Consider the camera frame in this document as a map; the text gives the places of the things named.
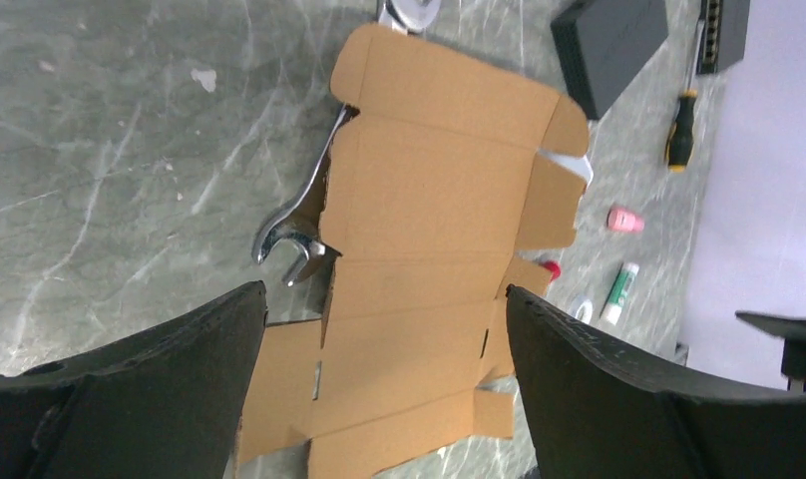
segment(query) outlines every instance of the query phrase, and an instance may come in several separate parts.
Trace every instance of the glue stick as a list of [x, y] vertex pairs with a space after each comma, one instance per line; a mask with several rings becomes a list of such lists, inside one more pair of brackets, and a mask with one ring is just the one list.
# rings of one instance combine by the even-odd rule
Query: glue stick
[[639, 269], [640, 267], [634, 262], [625, 262], [620, 267], [620, 272], [611, 286], [611, 292], [608, 294], [608, 299], [605, 300], [601, 313], [601, 317], [611, 324], [617, 324], [617, 320], [620, 319], [620, 314], [626, 307], [626, 300], [635, 284], [635, 277], [638, 275]]

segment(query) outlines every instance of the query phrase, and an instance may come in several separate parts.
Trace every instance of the wrench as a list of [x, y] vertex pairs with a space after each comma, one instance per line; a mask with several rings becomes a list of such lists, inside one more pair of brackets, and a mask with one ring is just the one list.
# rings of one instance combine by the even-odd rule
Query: wrench
[[[435, 21], [440, 6], [441, 0], [378, 0], [377, 22], [405, 35], [419, 35]], [[257, 264], [262, 264], [282, 241], [290, 242], [296, 247], [298, 257], [282, 277], [286, 286], [304, 281], [322, 265], [341, 256], [335, 248], [321, 242], [317, 227], [298, 210], [316, 183], [319, 184], [318, 188], [322, 188], [321, 184], [329, 169], [329, 146], [338, 128], [358, 113], [353, 107], [341, 106], [309, 177], [293, 198], [264, 219], [256, 233], [251, 255]]]

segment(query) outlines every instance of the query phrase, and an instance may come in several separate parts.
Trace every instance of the screwdriver handle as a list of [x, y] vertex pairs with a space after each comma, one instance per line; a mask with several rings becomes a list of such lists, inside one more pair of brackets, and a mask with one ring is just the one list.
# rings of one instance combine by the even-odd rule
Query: screwdriver handle
[[688, 90], [679, 97], [679, 111], [667, 135], [667, 166], [672, 172], [683, 172], [693, 155], [693, 122], [696, 90]]

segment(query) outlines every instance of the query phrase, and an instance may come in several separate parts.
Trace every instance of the gray marble surface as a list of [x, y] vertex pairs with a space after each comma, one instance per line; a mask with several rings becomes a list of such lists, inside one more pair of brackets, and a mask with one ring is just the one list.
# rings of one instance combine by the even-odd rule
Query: gray marble surface
[[[569, 0], [445, 0], [427, 37], [564, 91], [549, 24]], [[602, 306], [619, 264], [638, 262], [617, 326], [671, 356], [681, 316], [722, 78], [700, 80], [698, 148], [685, 174], [661, 152], [682, 88], [697, 0], [668, 0], [667, 42], [591, 125], [595, 181], [548, 299]], [[316, 315], [325, 283], [286, 289], [279, 250], [250, 258], [263, 216], [289, 198], [336, 105], [327, 80], [373, 0], [0, 0], [0, 373], [106, 344], [263, 279], [271, 317]], [[603, 228], [612, 203], [640, 235]], [[381, 477], [510, 477], [532, 467], [516, 394], [516, 438], [470, 438]], [[301, 477], [302, 448], [242, 478]]]

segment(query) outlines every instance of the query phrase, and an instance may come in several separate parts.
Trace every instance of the unfolded cardboard box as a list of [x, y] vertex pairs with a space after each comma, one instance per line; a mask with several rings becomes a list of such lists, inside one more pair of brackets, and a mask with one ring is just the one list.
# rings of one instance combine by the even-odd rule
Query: unfolded cardboard box
[[507, 284], [550, 280], [515, 251], [574, 241], [585, 183], [539, 151], [584, 155], [586, 117], [379, 25], [353, 32], [330, 87], [360, 111], [318, 208], [343, 256], [323, 318], [265, 332], [239, 461], [311, 440], [310, 478], [363, 478], [466, 436], [510, 438], [512, 395], [477, 386], [514, 372]]

